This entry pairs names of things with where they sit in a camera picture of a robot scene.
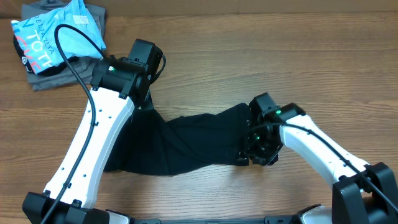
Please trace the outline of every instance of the wooden tabletop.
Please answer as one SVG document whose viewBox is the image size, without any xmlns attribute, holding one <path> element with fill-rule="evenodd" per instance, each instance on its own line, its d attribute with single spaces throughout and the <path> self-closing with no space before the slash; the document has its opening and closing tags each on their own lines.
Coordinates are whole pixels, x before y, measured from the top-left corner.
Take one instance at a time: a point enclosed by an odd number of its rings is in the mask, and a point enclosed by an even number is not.
<svg viewBox="0 0 398 224">
<path fill-rule="evenodd" d="M 0 31 L 0 223 L 28 223 L 22 202 L 58 169 L 87 99 L 78 85 L 33 92 L 9 19 Z M 219 113 L 268 91 L 305 109 L 349 152 L 398 174 L 398 12 L 108 19 L 107 54 L 127 56 L 136 38 L 167 56 L 151 86 L 166 120 Z M 96 208 L 176 220 L 290 215 L 316 203 L 331 205 L 330 189 L 284 148 L 271 167 L 104 174 Z"/>
</svg>

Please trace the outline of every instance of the folded gray fabric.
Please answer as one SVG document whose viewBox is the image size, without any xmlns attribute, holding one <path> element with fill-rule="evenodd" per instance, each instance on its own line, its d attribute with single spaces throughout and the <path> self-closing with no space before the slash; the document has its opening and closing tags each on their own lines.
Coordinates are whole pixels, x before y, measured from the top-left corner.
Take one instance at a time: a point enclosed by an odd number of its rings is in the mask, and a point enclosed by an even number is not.
<svg viewBox="0 0 398 224">
<path fill-rule="evenodd" d="M 60 0 L 41 0 L 32 4 L 22 5 L 22 20 L 32 18 L 34 16 L 49 12 L 59 7 L 65 7 L 67 3 Z M 86 4 L 86 8 L 93 16 L 102 37 L 105 35 L 105 9 L 99 6 Z M 89 83 L 92 78 L 93 67 L 98 59 L 82 57 L 76 62 L 71 62 L 71 65 L 79 74 L 85 83 Z M 47 90 L 65 84 L 77 83 L 69 68 L 65 68 L 62 72 L 52 76 L 36 75 L 34 73 L 27 73 L 27 81 L 32 85 L 34 91 Z"/>
</svg>

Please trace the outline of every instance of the brown wall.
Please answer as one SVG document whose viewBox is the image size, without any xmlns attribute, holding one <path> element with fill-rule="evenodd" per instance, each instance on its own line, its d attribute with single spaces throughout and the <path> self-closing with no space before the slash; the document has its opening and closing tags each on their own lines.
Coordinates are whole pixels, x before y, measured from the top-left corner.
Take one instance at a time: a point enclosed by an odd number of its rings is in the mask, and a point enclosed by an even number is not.
<svg viewBox="0 0 398 224">
<path fill-rule="evenodd" d="M 21 4 L 38 0 L 0 0 L 0 17 L 20 17 Z M 398 11 L 398 0 L 85 0 L 110 16 L 245 14 L 263 12 Z"/>
</svg>

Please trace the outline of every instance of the stack of clothes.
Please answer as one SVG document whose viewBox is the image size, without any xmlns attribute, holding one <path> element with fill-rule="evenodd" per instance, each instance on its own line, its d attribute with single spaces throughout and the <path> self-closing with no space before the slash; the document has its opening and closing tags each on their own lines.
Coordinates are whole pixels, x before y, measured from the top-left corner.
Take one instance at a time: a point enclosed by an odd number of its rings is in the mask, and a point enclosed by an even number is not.
<svg viewBox="0 0 398 224">
<path fill-rule="evenodd" d="M 46 90 L 76 83 L 55 45 L 54 30 L 68 24 L 84 32 L 102 50 L 105 33 L 105 9 L 84 5 L 83 0 L 69 4 L 59 0 L 41 0 L 22 5 L 22 21 L 12 21 L 14 46 L 27 70 L 33 90 Z M 89 83 L 95 63 L 101 54 L 77 32 L 62 28 L 60 45 L 69 62 L 85 83 Z"/>
</svg>

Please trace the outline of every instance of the robotic arm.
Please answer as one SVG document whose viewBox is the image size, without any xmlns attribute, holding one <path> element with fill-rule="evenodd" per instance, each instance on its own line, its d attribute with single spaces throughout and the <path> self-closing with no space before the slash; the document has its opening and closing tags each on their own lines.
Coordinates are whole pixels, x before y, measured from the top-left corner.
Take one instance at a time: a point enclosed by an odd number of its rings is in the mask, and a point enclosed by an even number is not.
<svg viewBox="0 0 398 224">
<path fill-rule="evenodd" d="M 73 178 L 56 205 L 47 223 L 112 223 L 112 224 L 155 224 L 173 221 L 140 221 L 128 215 L 110 210 L 94 208 L 99 182 L 113 149 L 118 134 L 125 123 L 130 122 L 134 110 L 148 97 L 149 85 L 157 77 L 162 52 L 153 43 L 137 40 L 128 58 L 104 58 L 93 70 L 93 88 L 90 93 L 96 105 L 96 126 L 90 143 Z M 257 96 L 249 105 L 252 119 L 249 121 L 248 147 L 242 150 L 238 159 L 252 159 L 254 164 L 272 165 L 283 145 L 301 155 L 328 183 L 333 191 L 333 206 L 314 206 L 294 216 L 287 216 L 291 223 L 344 223 L 375 224 L 398 223 L 397 214 L 385 201 L 374 194 L 370 200 L 362 199 L 361 192 L 372 192 L 329 147 L 308 131 L 286 125 L 291 124 L 310 129 L 333 146 L 345 159 L 362 172 L 388 197 L 398 204 L 398 189 L 394 174 L 383 163 L 370 166 L 366 161 L 350 154 L 323 133 L 295 104 L 277 106 L 265 93 Z M 71 143 L 61 166 L 42 194 L 29 192 L 22 206 L 32 223 L 40 223 L 54 204 L 62 186 L 75 163 L 86 133 L 91 125 L 91 106 L 88 103 L 80 127 Z M 264 223 L 273 224 L 272 217 L 263 220 L 212 220 L 212 223 Z"/>
</svg>

